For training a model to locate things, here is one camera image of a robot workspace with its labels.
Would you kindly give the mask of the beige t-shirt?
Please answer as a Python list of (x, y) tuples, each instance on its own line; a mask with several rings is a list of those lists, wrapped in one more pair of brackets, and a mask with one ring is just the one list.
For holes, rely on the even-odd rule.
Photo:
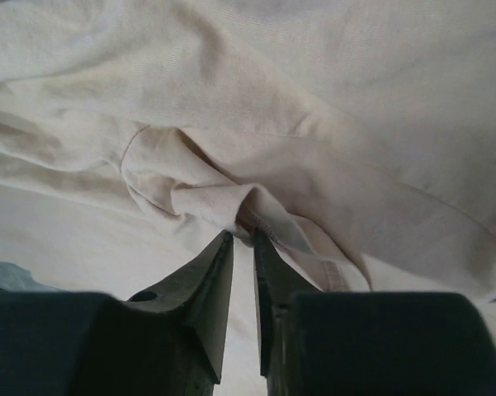
[(496, 1), (0, 1), (0, 272), (121, 299), (264, 229), (326, 291), (465, 295), (496, 344)]

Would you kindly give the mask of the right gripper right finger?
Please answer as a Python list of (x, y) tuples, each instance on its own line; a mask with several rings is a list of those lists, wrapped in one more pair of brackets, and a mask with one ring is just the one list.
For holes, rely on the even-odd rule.
[(464, 296), (323, 292), (252, 241), (270, 395), (496, 395), (496, 347)]

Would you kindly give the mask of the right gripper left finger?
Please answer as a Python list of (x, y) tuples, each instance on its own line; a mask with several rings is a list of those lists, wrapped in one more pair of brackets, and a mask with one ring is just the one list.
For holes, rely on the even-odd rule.
[(210, 395), (221, 380), (232, 235), (126, 301), (0, 291), (0, 395)]

